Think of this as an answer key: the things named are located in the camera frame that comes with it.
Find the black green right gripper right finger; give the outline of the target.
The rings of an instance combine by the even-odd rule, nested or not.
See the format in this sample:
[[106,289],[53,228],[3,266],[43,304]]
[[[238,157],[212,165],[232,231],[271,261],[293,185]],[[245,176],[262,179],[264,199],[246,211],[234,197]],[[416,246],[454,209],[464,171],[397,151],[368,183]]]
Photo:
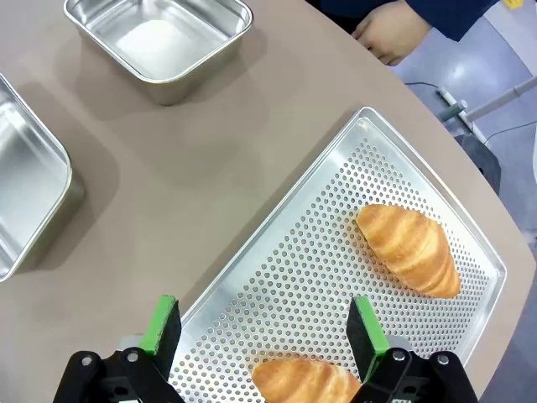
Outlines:
[[424,359],[405,338],[387,337],[365,296],[351,300],[346,335],[362,382],[354,402],[478,401],[455,353]]

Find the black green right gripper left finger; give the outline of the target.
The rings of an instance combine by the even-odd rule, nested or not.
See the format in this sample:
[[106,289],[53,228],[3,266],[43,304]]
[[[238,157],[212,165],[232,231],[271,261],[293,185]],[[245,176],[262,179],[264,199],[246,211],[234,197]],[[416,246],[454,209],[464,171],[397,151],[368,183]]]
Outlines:
[[145,334],[103,359],[92,351],[71,355],[55,402],[181,402],[169,383],[180,340],[179,303],[161,296]]

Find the person's left hand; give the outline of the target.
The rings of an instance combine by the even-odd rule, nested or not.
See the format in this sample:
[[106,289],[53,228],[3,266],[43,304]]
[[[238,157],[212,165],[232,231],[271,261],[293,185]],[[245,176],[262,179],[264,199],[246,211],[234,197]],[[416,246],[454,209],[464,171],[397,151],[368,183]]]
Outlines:
[[395,1],[370,12],[352,32],[352,37],[384,65],[396,66],[430,31],[429,23],[406,1]]

